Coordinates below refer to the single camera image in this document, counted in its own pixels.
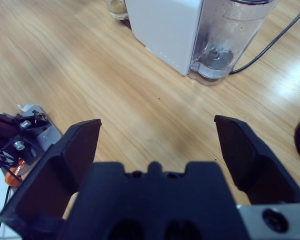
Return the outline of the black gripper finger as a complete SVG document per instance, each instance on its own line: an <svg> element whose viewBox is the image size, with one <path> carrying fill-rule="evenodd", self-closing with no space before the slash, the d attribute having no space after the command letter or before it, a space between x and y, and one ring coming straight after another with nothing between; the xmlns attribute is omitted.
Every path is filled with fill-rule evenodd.
<svg viewBox="0 0 300 240"><path fill-rule="evenodd" d="M300 187L246 122L223 115L214 122L232 180L251 204L300 203Z"/></svg>
<svg viewBox="0 0 300 240"><path fill-rule="evenodd" d="M0 213L24 240L55 240L64 212L94 161L100 119L72 125L44 153Z"/></svg>

